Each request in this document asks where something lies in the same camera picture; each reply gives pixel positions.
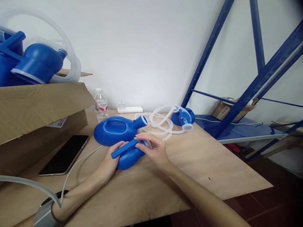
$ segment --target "blue shelf surface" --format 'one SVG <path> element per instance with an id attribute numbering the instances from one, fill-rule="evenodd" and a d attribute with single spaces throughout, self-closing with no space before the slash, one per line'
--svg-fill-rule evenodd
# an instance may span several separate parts
<path id="1" fill-rule="evenodd" d="M 196 115 L 196 118 L 204 118 L 211 121 L 220 121 L 212 115 Z M 203 128 L 208 133 L 214 132 L 219 125 L 219 122 L 209 122 L 205 120 L 196 119 L 197 123 L 201 128 Z M 250 120 L 246 117 L 243 117 L 237 122 L 237 124 L 252 124 L 257 123 L 256 121 Z M 246 142 L 253 140 L 262 140 L 262 139 L 274 139 L 274 138 L 283 138 L 287 136 L 286 133 L 275 130 L 266 125 L 233 125 L 230 124 L 223 131 L 223 133 L 217 138 L 217 140 L 222 143 L 238 143 Z"/>

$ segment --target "hand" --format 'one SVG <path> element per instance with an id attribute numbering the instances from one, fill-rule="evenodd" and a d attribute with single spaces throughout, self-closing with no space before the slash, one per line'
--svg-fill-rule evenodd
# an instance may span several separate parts
<path id="1" fill-rule="evenodd" d="M 163 170 L 167 164 L 170 163 L 166 154 L 165 142 L 163 140 L 147 132 L 136 135 L 134 139 L 147 140 L 151 143 L 151 149 L 141 143 L 137 143 L 136 148 L 139 148 L 147 154 L 151 162 L 160 170 Z"/>
<path id="2" fill-rule="evenodd" d="M 108 149 L 108 152 L 106 153 L 103 161 L 101 162 L 97 170 L 99 174 L 102 175 L 102 180 L 104 181 L 104 184 L 106 184 L 110 180 L 111 176 L 114 174 L 120 158 L 120 156 L 118 156 L 113 159 L 111 157 L 111 153 L 113 153 L 115 150 L 124 146 L 127 143 L 128 142 L 120 141 Z"/>

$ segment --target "water bottle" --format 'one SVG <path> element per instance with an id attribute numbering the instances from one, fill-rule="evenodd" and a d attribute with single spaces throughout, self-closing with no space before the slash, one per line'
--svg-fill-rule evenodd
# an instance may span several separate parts
<path id="1" fill-rule="evenodd" d="M 100 123 L 101 121 L 108 118 L 108 106 L 107 106 L 107 99 L 105 98 L 102 88 L 96 88 L 96 95 L 95 95 L 95 109 L 97 114 L 97 120 Z"/>

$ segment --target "brown box on shelf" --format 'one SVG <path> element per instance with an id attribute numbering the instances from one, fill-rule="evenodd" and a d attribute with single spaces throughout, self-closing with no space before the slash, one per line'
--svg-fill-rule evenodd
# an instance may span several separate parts
<path id="1" fill-rule="evenodd" d="M 220 102 L 218 108 L 213 114 L 213 117 L 223 120 L 224 117 L 228 114 L 230 109 L 233 107 L 233 104 L 229 104 L 227 102 Z M 249 111 L 252 111 L 255 108 L 255 105 L 246 105 L 243 110 L 235 117 L 235 119 L 232 122 L 240 120 L 242 117 L 244 117 Z"/>
<path id="2" fill-rule="evenodd" d="M 10 176 L 80 131 L 95 104 L 84 83 L 1 87 L 0 97 L 0 175 Z"/>

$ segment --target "smartphone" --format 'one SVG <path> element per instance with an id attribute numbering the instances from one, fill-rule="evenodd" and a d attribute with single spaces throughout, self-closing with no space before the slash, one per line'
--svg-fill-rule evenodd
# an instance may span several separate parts
<path id="1" fill-rule="evenodd" d="M 75 163 L 80 152 L 87 143 L 89 136 L 75 135 L 67 141 L 55 156 L 39 172 L 39 176 L 67 174 Z"/>

